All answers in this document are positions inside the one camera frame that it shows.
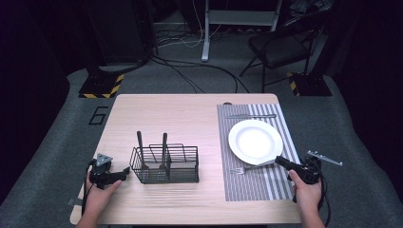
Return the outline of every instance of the gray placemat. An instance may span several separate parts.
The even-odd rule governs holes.
[[[252,169],[244,175],[230,173],[230,169],[248,166],[231,151],[228,134],[231,128],[245,119],[226,119],[236,114],[277,114],[276,118],[253,118],[272,125],[281,136],[284,148],[281,156],[299,163],[297,151],[288,131],[279,104],[219,104],[219,126],[222,168],[227,201],[244,200],[290,200],[293,198],[292,183],[287,180],[288,171],[274,163],[264,168]]]

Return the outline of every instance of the metal fork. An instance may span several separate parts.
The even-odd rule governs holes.
[[[260,167],[263,167],[263,166],[265,166],[267,164],[271,164],[271,163],[274,163],[274,162],[275,162],[275,160],[271,160],[271,161],[267,161],[265,163],[257,164],[257,165],[254,165],[254,166],[233,168],[233,169],[230,170],[230,172],[233,173],[233,174],[245,174],[246,171],[248,171],[250,169],[260,168]]]

